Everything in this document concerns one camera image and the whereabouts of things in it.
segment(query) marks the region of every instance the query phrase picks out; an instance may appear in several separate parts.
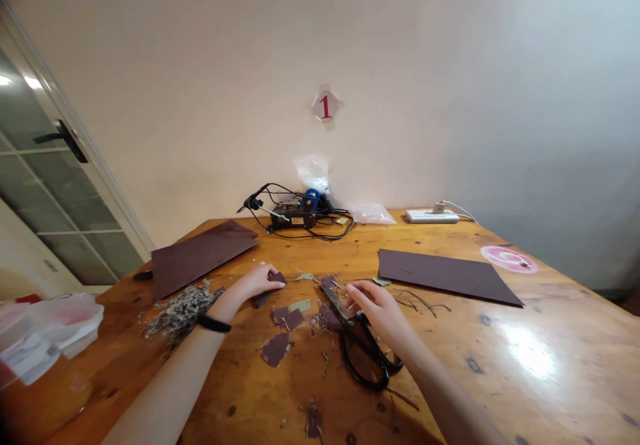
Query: scissor blade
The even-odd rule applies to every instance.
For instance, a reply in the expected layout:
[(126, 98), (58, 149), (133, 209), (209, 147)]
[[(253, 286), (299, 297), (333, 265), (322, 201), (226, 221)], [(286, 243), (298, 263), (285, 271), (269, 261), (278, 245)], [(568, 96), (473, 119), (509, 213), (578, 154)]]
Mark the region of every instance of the scissor blade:
[(338, 296), (335, 293), (333, 293), (333, 290), (328, 286), (325, 286), (322, 284), (320, 285), (320, 288), (322, 289), (323, 292), (325, 292), (325, 295), (329, 298), (331, 305), (333, 305), (333, 307), (337, 310), (340, 316), (345, 320), (349, 321), (351, 317), (347, 313), (347, 310), (343, 308), (342, 302), (340, 301)]

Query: red number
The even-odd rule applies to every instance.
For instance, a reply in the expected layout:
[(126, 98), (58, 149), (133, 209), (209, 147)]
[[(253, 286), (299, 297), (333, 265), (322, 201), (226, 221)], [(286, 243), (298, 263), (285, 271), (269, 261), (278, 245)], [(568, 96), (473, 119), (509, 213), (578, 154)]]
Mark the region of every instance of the red number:
[(331, 118), (331, 116), (329, 115), (329, 96), (325, 95), (325, 97), (320, 100), (320, 103), (325, 104), (325, 115), (322, 117), (322, 119)]

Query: black door handle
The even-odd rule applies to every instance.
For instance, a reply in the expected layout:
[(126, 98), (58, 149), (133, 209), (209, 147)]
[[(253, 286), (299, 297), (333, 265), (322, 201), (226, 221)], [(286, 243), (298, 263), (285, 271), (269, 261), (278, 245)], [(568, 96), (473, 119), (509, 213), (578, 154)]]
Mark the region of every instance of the black door handle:
[(71, 137), (71, 134), (69, 133), (69, 130), (62, 122), (62, 120), (55, 120), (54, 126), (58, 133), (47, 133), (46, 135), (34, 138), (33, 141), (40, 145), (42, 143), (47, 143), (48, 141), (53, 141), (55, 139), (63, 139), (71, 150), (71, 153), (73, 153), (73, 156), (75, 156), (76, 160), (78, 160), (80, 163), (89, 163), (89, 160), (87, 160), (85, 154), (82, 153), (82, 150), (80, 149), (78, 144), (75, 143), (75, 141)]

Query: glass door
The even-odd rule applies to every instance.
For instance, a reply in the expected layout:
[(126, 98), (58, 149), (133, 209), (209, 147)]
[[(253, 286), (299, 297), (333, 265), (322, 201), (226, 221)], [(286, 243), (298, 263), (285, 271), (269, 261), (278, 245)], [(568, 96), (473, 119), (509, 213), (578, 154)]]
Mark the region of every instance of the glass door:
[(0, 199), (82, 285), (113, 285), (143, 260), (89, 179), (85, 167), (93, 165), (72, 131), (51, 116), (53, 104), (49, 113), (41, 107), (43, 84), (8, 58), (7, 40), (0, 40)]

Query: round sticker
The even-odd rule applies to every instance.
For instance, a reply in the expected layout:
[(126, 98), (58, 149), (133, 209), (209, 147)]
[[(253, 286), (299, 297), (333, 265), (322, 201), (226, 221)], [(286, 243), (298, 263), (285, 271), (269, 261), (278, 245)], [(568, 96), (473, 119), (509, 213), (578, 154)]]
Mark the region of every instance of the round sticker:
[(539, 269), (538, 264), (531, 258), (515, 250), (510, 250), (509, 248), (497, 246), (482, 247), (480, 253), (492, 264), (506, 268), (512, 272), (533, 274)]
[(313, 114), (320, 121), (331, 121), (340, 108), (338, 98), (330, 91), (323, 91), (313, 102)]

